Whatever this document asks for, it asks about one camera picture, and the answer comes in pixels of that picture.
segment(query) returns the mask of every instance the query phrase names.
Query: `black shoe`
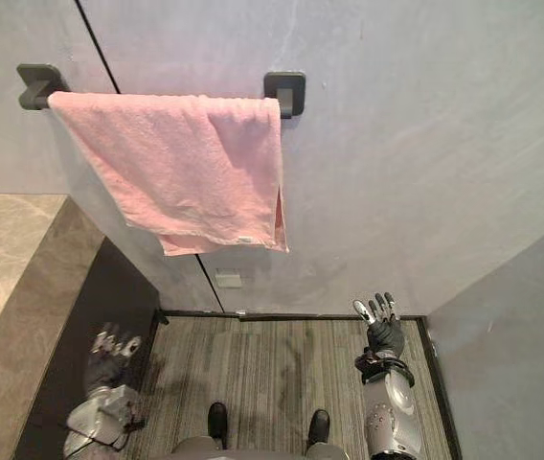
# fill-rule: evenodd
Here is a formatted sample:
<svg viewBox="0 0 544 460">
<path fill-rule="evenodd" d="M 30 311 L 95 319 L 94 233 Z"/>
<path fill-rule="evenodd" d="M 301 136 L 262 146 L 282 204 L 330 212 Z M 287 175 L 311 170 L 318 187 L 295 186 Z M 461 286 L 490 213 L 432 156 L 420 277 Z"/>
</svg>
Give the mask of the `black shoe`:
<svg viewBox="0 0 544 460">
<path fill-rule="evenodd" d="M 223 402 L 215 402 L 208 409 L 208 435 L 227 448 L 227 409 Z"/>
<path fill-rule="evenodd" d="M 312 414 L 310 428 L 308 429 L 308 446 L 317 443 L 326 443 L 329 437 L 329 414 L 324 409 L 317 409 Z"/>
</svg>

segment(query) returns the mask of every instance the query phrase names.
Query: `wall outlet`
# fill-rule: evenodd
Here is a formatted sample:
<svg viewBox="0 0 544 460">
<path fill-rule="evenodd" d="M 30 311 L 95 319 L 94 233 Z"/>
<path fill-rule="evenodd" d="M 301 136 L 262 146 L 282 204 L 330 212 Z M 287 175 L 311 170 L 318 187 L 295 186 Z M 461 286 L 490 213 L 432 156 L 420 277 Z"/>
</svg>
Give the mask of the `wall outlet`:
<svg viewBox="0 0 544 460">
<path fill-rule="evenodd" d="M 215 281 L 218 288 L 242 288 L 240 272 L 235 269 L 218 269 L 215 273 Z"/>
</svg>

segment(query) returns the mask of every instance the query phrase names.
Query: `black glove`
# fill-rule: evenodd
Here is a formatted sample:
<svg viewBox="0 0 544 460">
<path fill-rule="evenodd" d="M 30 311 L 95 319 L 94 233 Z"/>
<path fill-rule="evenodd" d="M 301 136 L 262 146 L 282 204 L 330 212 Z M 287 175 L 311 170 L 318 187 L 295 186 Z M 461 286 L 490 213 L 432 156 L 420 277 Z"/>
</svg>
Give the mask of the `black glove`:
<svg viewBox="0 0 544 460">
<path fill-rule="evenodd" d="M 355 359 L 355 367 L 363 374 L 381 357 L 400 358 L 404 351 L 404 333 L 394 308 L 396 302 L 389 292 L 384 297 L 377 293 L 368 302 L 375 322 L 368 326 L 368 347 Z"/>
<path fill-rule="evenodd" d="M 84 371 L 84 390 L 87 395 L 101 386 L 118 386 L 129 360 L 140 348 L 140 336 L 124 333 L 118 338 L 119 333 L 118 325 L 106 323 L 96 336 Z"/>
</svg>

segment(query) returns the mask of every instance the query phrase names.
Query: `gray wall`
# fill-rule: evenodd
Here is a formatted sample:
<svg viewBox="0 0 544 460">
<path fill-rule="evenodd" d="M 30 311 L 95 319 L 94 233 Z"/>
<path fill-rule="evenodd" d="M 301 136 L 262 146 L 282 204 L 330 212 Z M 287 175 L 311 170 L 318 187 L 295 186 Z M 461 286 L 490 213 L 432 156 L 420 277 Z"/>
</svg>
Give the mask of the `gray wall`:
<svg viewBox="0 0 544 460">
<path fill-rule="evenodd" d="M 465 459 L 544 458 L 544 237 L 429 322 Z"/>
<path fill-rule="evenodd" d="M 20 62 L 50 62 L 74 91 L 113 92 L 74 2 L 0 2 L 0 193 L 71 194 L 148 276 L 166 305 L 218 310 L 194 257 L 163 258 L 159 243 L 125 226 L 114 202 L 49 111 L 17 102 Z"/>
<path fill-rule="evenodd" d="M 125 93 L 260 97 L 283 123 L 291 254 L 227 249 L 226 310 L 350 312 L 369 288 L 428 313 L 544 235 L 541 0 L 84 0 Z"/>
</svg>

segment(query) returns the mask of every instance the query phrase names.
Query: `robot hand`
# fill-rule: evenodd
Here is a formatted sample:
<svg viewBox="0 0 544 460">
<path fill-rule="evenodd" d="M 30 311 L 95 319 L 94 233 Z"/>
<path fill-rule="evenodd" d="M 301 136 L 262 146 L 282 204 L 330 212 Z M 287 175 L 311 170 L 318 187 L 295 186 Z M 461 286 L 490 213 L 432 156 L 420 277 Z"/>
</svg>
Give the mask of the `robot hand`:
<svg viewBox="0 0 544 460">
<path fill-rule="evenodd" d="M 364 350 L 364 355 L 355 361 L 355 366 L 362 372 L 362 361 L 376 357 L 400 358 L 404 351 L 404 333 L 399 326 L 399 315 L 395 311 L 394 298 L 389 292 L 385 292 L 384 297 L 377 292 L 374 298 L 378 305 L 374 300 L 368 302 L 372 313 L 369 313 L 359 300 L 355 300 L 352 304 L 368 324 L 369 346 Z"/>
<path fill-rule="evenodd" d="M 140 336 L 123 333 L 119 338 L 119 333 L 118 325 L 106 323 L 96 336 L 84 371 L 84 390 L 87 396 L 101 387 L 116 387 L 132 355 L 140 348 Z"/>
<path fill-rule="evenodd" d="M 63 446 L 65 458 L 106 458 L 125 446 L 131 431 L 144 426 L 143 421 L 134 423 L 138 393 L 126 385 L 118 386 L 141 342 L 140 336 L 120 335 L 119 326 L 110 323 L 96 336 L 84 371 L 87 401 L 67 420 L 70 433 Z"/>
</svg>

